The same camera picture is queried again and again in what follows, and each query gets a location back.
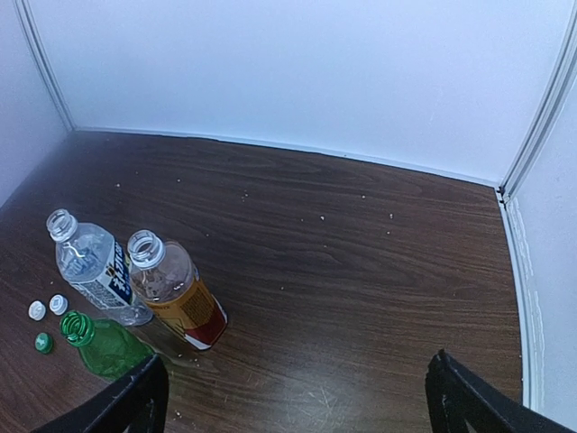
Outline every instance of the green bottle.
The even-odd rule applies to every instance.
[[[78,349],[84,365],[92,373],[115,381],[154,351],[109,318],[93,320],[77,311],[60,321],[60,332]]]

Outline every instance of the bottle cap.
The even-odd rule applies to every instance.
[[[46,307],[39,300],[35,300],[28,308],[28,316],[34,320],[42,320],[46,315]]]
[[[52,346],[54,345],[54,341],[52,337],[45,332],[40,332],[39,335],[36,336],[36,341],[34,342],[36,346],[36,350],[42,354],[49,354],[52,350]]]
[[[50,311],[57,316],[62,316],[69,307],[69,300],[62,295],[54,295],[50,300]]]

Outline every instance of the white wall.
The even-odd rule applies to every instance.
[[[577,430],[577,87],[516,200],[543,320],[544,414]]]
[[[76,124],[327,149],[498,183],[571,0],[31,0]]]
[[[0,0],[0,206],[66,131],[11,0]]]

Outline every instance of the bottle neck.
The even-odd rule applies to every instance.
[[[46,228],[55,242],[65,242],[76,233],[78,221],[68,210],[58,209],[46,220]]]
[[[60,321],[60,332],[74,347],[89,345],[94,338],[94,322],[86,314],[69,311]]]
[[[164,243],[150,230],[140,230],[128,240],[133,265],[146,270],[157,266],[166,253]]]

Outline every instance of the brown table surface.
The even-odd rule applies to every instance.
[[[494,192],[423,173],[207,140],[75,134],[0,210],[0,429],[39,427],[102,390],[58,332],[48,214],[125,244],[149,228],[191,253],[230,324],[210,351],[158,321],[167,431],[429,431],[435,352],[518,400],[515,291]],[[34,338],[50,332],[50,355]]]

